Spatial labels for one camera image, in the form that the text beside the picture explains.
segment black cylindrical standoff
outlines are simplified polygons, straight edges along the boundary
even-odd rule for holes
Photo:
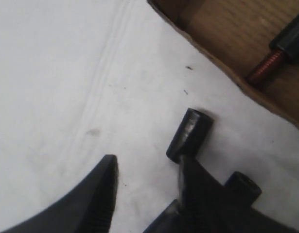
[[[270,42],[269,47],[284,51],[291,63],[299,58],[299,14]]]
[[[177,164],[182,155],[197,156],[213,122],[211,117],[189,108],[166,152],[167,156]]]
[[[253,180],[238,171],[232,174],[224,186],[233,193],[240,204],[248,207],[262,194],[262,190]]]

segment brown cardboard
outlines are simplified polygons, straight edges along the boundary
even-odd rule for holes
[[[148,0],[249,97],[299,127],[299,62],[284,65],[260,90],[247,75],[298,13],[299,0]]]

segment screw thread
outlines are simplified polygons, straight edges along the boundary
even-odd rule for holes
[[[286,60],[286,54],[282,50],[271,51],[250,73],[245,80],[252,86],[258,85],[266,79]]]

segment black plastic part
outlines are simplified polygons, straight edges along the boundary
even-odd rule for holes
[[[181,233],[184,232],[181,215],[179,214],[179,203],[174,200],[144,233]]]
[[[61,200],[3,233],[107,233],[118,186],[117,157],[106,155]]]
[[[269,47],[284,51],[291,63],[299,58],[299,15],[270,42]]]
[[[253,180],[238,171],[227,180],[225,188],[229,189],[243,206],[251,206],[262,194],[262,190]]]
[[[194,158],[181,156],[179,215],[173,220],[165,210],[155,220],[163,226],[144,233],[297,233],[237,200],[234,191],[222,186]]]
[[[206,139],[214,120],[197,110],[189,108],[166,152],[175,163],[182,155],[194,158]]]

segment cardboard edge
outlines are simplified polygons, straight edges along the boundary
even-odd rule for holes
[[[287,121],[294,124],[299,129],[299,122],[294,119],[292,116],[284,112],[278,105],[276,105],[273,101],[269,99],[266,95],[259,92],[258,90],[251,87],[249,84],[245,82],[245,80],[237,75],[231,68],[229,68],[225,63],[223,63],[220,59],[213,56],[208,50],[198,45],[196,41],[185,31],[182,31],[179,27],[177,27],[164,13],[160,10],[159,6],[157,6],[153,0],[147,0],[149,5],[162,17],[168,24],[170,24],[179,34],[185,37],[200,53],[205,55],[212,63],[214,63],[217,67],[219,67],[244,93],[246,96],[250,97],[252,100],[257,102],[259,105],[267,109],[268,111],[281,116]]]

